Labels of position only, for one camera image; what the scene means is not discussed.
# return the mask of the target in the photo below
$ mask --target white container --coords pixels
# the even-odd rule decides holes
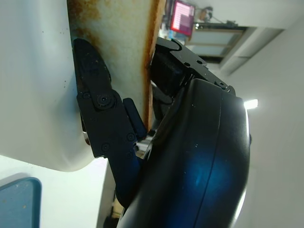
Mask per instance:
[[[1,0],[0,154],[59,171],[93,160],[79,109],[66,0]]]

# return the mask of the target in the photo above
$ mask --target screw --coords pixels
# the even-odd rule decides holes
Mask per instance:
[[[104,143],[104,144],[101,146],[101,150],[102,150],[103,152],[107,152],[109,149],[110,149],[110,144],[108,144],[108,143]]]
[[[85,92],[85,93],[82,94],[82,98],[83,98],[83,99],[90,99],[90,98],[91,98],[91,95],[90,95],[90,93]]]
[[[127,158],[131,158],[132,157],[132,153],[131,152],[128,152],[127,153]]]
[[[98,96],[97,102],[100,106],[107,106],[111,102],[111,98],[109,95]]]
[[[127,139],[128,139],[128,141],[134,141],[135,135],[133,133],[128,133],[127,134]]]

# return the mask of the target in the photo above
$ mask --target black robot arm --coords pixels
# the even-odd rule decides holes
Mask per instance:
[[[132,100],[112,90],[88,42],[74,42],[74,57],[93,154],[109,158],[125,207],[118,228],[230,227],[245,195],[250,147],[247,113],[233,88],[178,41],[159,38],[151,77],[173,102],[141,161],[133,147],[146,131]]]

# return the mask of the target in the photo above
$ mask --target ceiling light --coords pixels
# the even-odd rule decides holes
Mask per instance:
[[[257,99],[249,100],[244,102],[245,109],[253,109],[257,107]]]

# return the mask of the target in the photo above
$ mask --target blue object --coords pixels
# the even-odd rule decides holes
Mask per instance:
[[[23,178],[0,187],[0,228],[38,228],[41,182]]]

